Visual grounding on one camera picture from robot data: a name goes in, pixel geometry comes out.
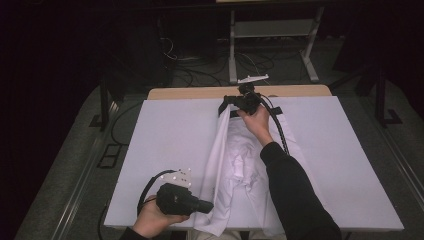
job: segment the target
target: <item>white tabletop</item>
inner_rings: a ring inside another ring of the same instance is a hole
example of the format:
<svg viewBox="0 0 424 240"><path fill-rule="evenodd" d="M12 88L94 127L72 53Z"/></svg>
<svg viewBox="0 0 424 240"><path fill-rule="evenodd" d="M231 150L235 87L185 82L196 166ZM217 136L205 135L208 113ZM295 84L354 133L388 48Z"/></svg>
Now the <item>white tabletop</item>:
<svg viewBox="0 0 424 240"><path fill-rule="evenodd" d="M271 100L274 106L283 109L326 209L342 230L403 229L337 97ZM150 178L163 170L191 168L190 191L194 196L199 195L221 102L222 99L186 99L143 103L105 219L106 226L132 226L141 192ZM148 195L155 194L162 184L158 180ZM228 228L259 228L242 189L236 190L234 201L237 204L232 207ZM193 219L173 227L191 228Z"/></svg>

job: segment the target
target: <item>wire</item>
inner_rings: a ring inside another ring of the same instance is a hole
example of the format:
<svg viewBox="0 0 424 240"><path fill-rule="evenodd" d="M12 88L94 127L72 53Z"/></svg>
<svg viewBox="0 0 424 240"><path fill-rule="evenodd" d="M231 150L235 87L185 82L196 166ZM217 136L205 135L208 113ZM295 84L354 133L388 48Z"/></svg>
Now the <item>wire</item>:
<svg viewBox="0 0 424 240"><path fill-rule="evenodd" d="M271 104L271 107L274 108L274 105L272 104L271 100L269 100L269 98L267 96L262 95L262 94L261 94L261 96L266 98L266 100L268 100L269 104Z"/></svg>
<svg viewBox="0 0 424 240"><path fill-rule="evenodd" d="M176 172L176 171L174 171L174 170L165 170L165 171L162 171L162 172L158 173L156 176L154 176L154 177L152 177L150 179L150 181L147 183L146 187L144 188L143 192L141 193L140 199L138 200L138 204L137 204L137 216L140 213L141 209L143 208L143 205L146 203L146 201L145 201L146 195L149 192L150 188L155 183L156 179L158 179L163 174L173 173L173 172Z"/></svg>
<svg viewBox="0 0 424 240"><path fill-rule="evenodd" d="M253 66L255 67L256 72L258 73L258 76L259 76L259 75L261 75L261 74L259 73L258 68L256 67L255 62L253 62L253 60L252 60L249 56L247 56L246 54L243 54L243 53L235 53L235 54L240 54L240 55L242 55L242 56L244 56L244 57L248 58L248 59L252 62Z"/></svg>
<svg viewBox="0 0 424 240"><path fill-rule="evenodd" d="M278 132L280 133L281 143L283 144L283 150L284 152L290 156L289 148L287 146L286 138L284 137L283 128L281 127L280 121L278 121L277 116L274 114L274 112L271 110L269 105L263 100L263 98L259 97L254 91L250 89L246 89L249 93L253 94L256 98L258 98L259 101L261 101L262 105L266 108L266 110L269 112L269 115L274 120L275 125L277 125Z"/></svg>
<svg viewBox="0 0 424 240"><path fill-rule="evenodd" d="M113 122L113 124L112 124L112 130L110 131L110 137L112 138L112 140L113 140L116 144L121 145L121 146L129 146L129 144L128 144L128 143L121 143L120 141L116 140L116 138L115 138L115 134L114 134L114 129L115 129L116 123L118 122L118 120L119 120L122 116L124 116L124 115L125 115L125 114L127 114L129 111L131 111L132 109L134 109L134 108L138 107L138 106L139 106L139 105L141 105L141 104L142 104L142 102L139 102L139 103L137 103L137 104L134 104L133 106L131 106L130 108L128 108L127 110L125 110L123 113L121 113L121 115L119 115L119 116L115 119L115 121Z"/></svg>
<svg viewBox="0 0 424 240"><path fill-rule="evenodd" d="M101 231L102 219L103 219L103 216L105 215L105 212L106 212L107 208L109 207L109 201L110 200L108 200L105 203L105 206L103 207L103 209L102 209L102 211L100 213L99 220L97 221L97 236L99 237L100 240L103 240L102 231Z"/></svg>

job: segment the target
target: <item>white cloth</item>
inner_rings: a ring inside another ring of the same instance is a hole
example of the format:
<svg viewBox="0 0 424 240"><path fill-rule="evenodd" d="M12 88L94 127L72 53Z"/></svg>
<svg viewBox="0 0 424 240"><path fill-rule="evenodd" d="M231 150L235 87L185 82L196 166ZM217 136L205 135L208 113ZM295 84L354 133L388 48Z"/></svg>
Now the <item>white cloth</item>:
<svg viewBox="0 0 424 240"><path fill-rule="evenodd" d="M200 199L213 199L214 208L207 215L197 214L194 228L220 236L231 214L234 188L244 187L265 235L281 235L284 229L272 203L266 168L260 159L262 146L246 128L241 118L229 119L229 112L230 108L227 107L218 121L218 132L199 196ZM277 118L282 126L290 155L299 161L308 174L309 168L284 115L278 115ZM282 145L278 129L271 118L269 126L274 141Z"/></svg>

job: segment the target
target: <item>black sleeve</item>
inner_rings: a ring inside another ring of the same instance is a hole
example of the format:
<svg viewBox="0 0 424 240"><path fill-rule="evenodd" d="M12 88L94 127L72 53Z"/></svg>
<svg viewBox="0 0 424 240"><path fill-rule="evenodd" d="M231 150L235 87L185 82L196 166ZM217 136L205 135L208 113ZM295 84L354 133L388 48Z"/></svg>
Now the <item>black sleeve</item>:
<svg viewBox="0 0 424 240"><path fill-rule="evenodd" d="M340 229L315 195L302 166L272 142L261 151L269 190L288 240L341 239Z"/></svg>
<svg viewBox="0 0 424 240"><path fill-rule="evenodd" d="M124 234L122 234L119 240L147 240L149 238L145 238L140 234L134 232L131 228L126 228Z"/></svg>

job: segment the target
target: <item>gray floor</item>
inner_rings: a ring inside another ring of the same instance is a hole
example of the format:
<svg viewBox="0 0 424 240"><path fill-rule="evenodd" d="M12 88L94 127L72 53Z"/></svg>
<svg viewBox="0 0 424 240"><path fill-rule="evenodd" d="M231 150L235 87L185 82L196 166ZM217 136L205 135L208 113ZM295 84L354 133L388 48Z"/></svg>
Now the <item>gray floor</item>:
<svg viewBox="0 0 424 240"><path fill-rule="evenodd" d="M270 76L271 85L310 84L302 66L299 50L304 45L302 39L277 41L282 47L275 48L267 41L240 43L237 50L239 78L256 75L258 71ZM341 39L318 41L311 54L312 62L320 77L321 84L331 84L345 73L332 70L338 51L343 44ZM228 69L225 51L218 60L182 60L175 72L172 87L228 85ZM268 61L263 56L273 58ZM206 74L190 74L189 68ZM353 89L357 79L333 91L355 130L358 139L370 160L377 176L392 201L405 230L388 233L353 233L350 239L424 239L424 211L420 201L407 181L408 176L401 171L400 162L407 162L424 180L424 124L410 108L403 93L394 85L387 84L387 108L394 109L403 124L382 128L373 117L374 94L358 97ZM112 197L125 158L126 147L119 153L117 164L111 169L97 168L108 144L114 141L129 143L138 111L146 96L128 96L123 102L111 107L112 123L104 132L89 127L94 115L99 114L99 91L95 90L81 108L66 142L46 179L37 199L25 219L17 239L98 239L97 225L104 206ZM108 154L116 149L110 148ZM118 239L121 230L101 226L103 239Z"/></svg>

